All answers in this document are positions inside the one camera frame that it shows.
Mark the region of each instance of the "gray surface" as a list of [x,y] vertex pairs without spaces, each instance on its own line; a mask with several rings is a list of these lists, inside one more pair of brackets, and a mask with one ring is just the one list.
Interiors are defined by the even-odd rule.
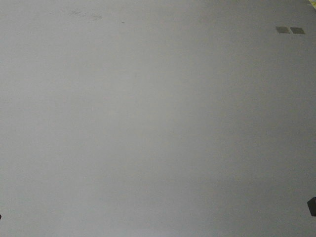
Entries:
[[2,237],[315,235],[307,1],[0,6]]

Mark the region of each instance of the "black object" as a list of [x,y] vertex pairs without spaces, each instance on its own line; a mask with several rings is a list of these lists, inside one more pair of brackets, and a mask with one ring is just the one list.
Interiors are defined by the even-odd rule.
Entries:
[[304,30],[301,27],[291,27],[291,31],[294,34],[305,34]]
[[276,30],[280,33],[280,34],[289,34],[290,31],[288,30],[288,28],[286,26],[277,26]]
[[311,215],[316,216],[316,197],[312,198],[307,202],[308,208],[310,209]]

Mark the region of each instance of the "stain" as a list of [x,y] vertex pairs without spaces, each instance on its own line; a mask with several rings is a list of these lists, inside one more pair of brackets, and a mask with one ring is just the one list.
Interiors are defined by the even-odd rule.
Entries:
[[91,18],[92,18],[93,21],[97,21],[97,20],[101,20],[102,16],[100,16],[100,15],[91,15]]
[[88,18],[91,19],[93,21],[97,21],[97,20],[101,20],[102,16],[98,15],[98,14],[90,14],[87,12],[82,12],[80,10],[73,10],[69,13],[70,16],[76,16],[76,17],[82,17],[82,18]]
[[86,13],[82,13],[81,11],[77,11],[77,10],[71,11],[70,15],[78,16],[78,17],[86,17]]

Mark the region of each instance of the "gray square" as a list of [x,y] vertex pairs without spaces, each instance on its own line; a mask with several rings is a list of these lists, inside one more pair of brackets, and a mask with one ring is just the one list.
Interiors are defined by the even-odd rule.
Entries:
[[305,34],[304,30],[300,27],[291,27],[291,31],[294,34]]
[[280,34],[289,34],[290,31],[288,30],[288,28],[286,26],[277,26],[276,30],[280,33]]

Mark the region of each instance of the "black corner piece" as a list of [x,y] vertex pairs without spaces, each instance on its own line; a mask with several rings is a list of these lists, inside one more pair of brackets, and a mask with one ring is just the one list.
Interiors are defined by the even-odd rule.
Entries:
[[308,208],[310,209],[311,215],[316,216],[316,197],[312,198],[307,202]]

